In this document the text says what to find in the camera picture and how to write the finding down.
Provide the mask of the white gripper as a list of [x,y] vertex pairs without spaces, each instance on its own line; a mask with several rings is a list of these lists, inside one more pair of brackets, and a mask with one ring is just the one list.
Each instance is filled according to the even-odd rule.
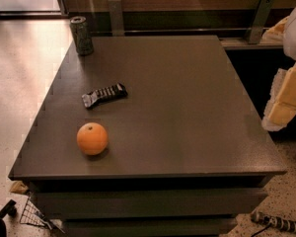
[[[296,61],[296,7],[289,17],[265,31],[261,39],[283,41],[285,55]],[[279,131],[296,116],[296,63],[288,70],[277,70],[269,95],[261,126],[267,131]]]

